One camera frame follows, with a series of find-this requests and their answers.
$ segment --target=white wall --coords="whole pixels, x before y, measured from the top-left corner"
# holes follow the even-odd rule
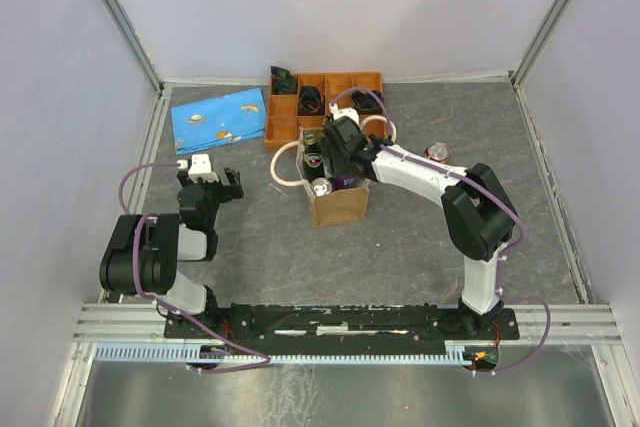
[[[0,0],[0,424],[46,424],[152,91],[100,0]]]
[[[514,69],[553,0],[120,0],[167,80]]]
[[[640,3],[574,0],[525,83],[598,297],[640,379]]]

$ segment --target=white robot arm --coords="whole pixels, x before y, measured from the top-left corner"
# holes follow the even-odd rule
[[[410,162],[409,159],[417,158],[417,156],[399,145],[393,145],[390,149],[401,154],[402,157],[388,151],[380,151],[372,164],[378,182],[397,185],[442,207],[442,195],[445,190],[455,186],[459,181]],[[449,172],[466,174],[467,169],[463,167],[442,165],[425,159],[420,160],[432,163],[437,167],[443,167]],[[488,261],[474,260],[464,256],[465,285],[462,291],[462,301],[479,315],[491,311],[499,301],[495,294],[495,284],[500,250],[500,248],[496,249]]]
[[[369,141],[352,116],[332,114],[324,133],[332,150],[349,162],[354,173],[397,185],[443,208],[451,240],[464,256],[465,286],[460,303],[479,326],[490,321],[502,308],[496,295],[497,264],[515,224],[494,202],[460,178],[473,180],[515,214],[493,171],[484,164],[471,169],[442,165],[388,139],[373,137]]]
[[[240,174],[225,169],[228,185],[213,171],[207,154],[191,161],[181,160],[178,181],[178,214],[153,215],[146,220],[139,239],[141,288],[187,314],[200,314],[215,297],[211,289],[189,280],[177,271],[178,262],[213,259],[218,235],[214,225],[220,204],[244,196]],[[124,295],[137,293],[132,271],[134,232],[141,215],[122,215],[100,264],[100,283],[107,292]]]

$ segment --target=linear rail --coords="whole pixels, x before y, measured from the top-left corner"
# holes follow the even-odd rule
[[[271,364],[325,365],[470,365],[462,354],[464,347],[447,346],[443,355],[272,355]],[[99,343],[94,360],[112,362],[188,362],[207,364],[211,359],[202,356],[198,344]],[[224,363],[247,364],[264,359],[252,355],[227,355]]]
[[[520,340],[505,345],[530,345],[544,331],[546,316],[539,305],[510,306],[516,313]],[[215,339],[165,339],[165,319],[151,304],[85,304],[74,342],[195,343],[220,345]],[[485,345],[487,342],[448,341],[447,345]],[[554,305],[548,345],[622,345],[609,305]]]

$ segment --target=blue towel with print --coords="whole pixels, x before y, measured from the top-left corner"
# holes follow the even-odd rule
[[[190,154],[264,135],[267,113],[260,89],[171,109],[176,154]]]

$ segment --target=brown cardboard box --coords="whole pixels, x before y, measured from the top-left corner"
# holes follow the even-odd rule
[[[303,129],[300,128],[299,140],[302,142],[305,133],[312,132],[323,137],[321,128]],[[296,167],[300,178],[302,174],[302,155],[300,150],[296,154]],[[346,224],[365,218],[367,203],[369,202],[369,180],[358,180],[358,185],[350,189],[338,190],[330,194],[316,197],[311,191],[309,184],[304,185],[307,198],[309,199],[309,209],[314,227],[326,227],[329,225]]]

